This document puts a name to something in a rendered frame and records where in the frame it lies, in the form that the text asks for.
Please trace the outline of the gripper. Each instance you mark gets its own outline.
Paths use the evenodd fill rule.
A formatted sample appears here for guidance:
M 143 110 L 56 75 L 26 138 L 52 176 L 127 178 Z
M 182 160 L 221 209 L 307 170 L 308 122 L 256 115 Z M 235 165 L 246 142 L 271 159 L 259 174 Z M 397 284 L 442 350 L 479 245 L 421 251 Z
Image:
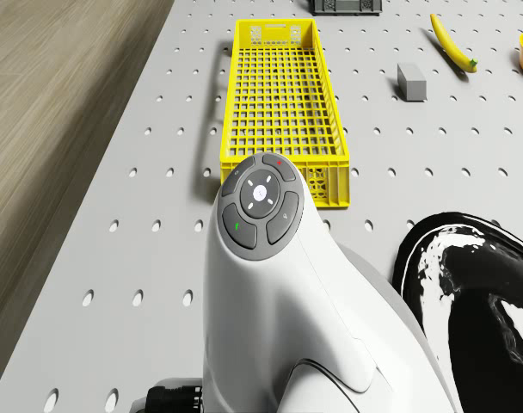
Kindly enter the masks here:
M 130 413 L 203 413 L 201 378 L 168 378 L 132 402 Z

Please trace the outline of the banana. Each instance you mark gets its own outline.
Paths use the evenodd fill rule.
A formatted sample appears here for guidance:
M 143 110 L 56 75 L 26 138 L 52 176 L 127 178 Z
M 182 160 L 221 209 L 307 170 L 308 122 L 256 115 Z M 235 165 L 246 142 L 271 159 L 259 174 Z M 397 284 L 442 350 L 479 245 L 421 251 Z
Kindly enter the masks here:
M 446 55 L 452 60 L 452 62 L 462 71 L 467 73 L 477 72 L 477 60 L 470 59 L 456 46 L 452 41 L 451 36 L 446 31 L 443 23 L 436 14 L 430 15 L 430 20 L 433 26 L 433 31 L 440 43 L 441 47 L 445 50 Z

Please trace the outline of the black plate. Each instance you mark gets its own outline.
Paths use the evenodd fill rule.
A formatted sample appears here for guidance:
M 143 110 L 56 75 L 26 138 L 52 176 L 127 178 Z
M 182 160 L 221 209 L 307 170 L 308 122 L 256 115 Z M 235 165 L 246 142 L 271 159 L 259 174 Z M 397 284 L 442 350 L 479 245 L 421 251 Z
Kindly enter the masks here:
M 523 241 L 438 213 L 401 242 L 392 285 L 410 308 L 457 413 L 523 413 Z

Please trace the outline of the grey cube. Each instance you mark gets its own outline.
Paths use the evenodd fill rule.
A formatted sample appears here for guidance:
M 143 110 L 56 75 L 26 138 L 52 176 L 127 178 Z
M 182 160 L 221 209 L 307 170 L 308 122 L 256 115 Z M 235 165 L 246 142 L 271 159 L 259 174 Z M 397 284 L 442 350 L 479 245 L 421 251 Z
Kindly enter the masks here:
M 416 64 L 398 63 L 397 82 L 406 101 L 423 102 L 427 100 L 427 81 Z

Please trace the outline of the dark grey basket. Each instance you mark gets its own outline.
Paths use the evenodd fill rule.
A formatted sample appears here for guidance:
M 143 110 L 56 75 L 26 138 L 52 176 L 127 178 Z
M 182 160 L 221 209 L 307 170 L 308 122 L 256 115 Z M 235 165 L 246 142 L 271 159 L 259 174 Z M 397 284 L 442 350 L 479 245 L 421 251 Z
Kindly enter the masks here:
M 383 0 L 309 0 L 315 15 L 380 15 Z

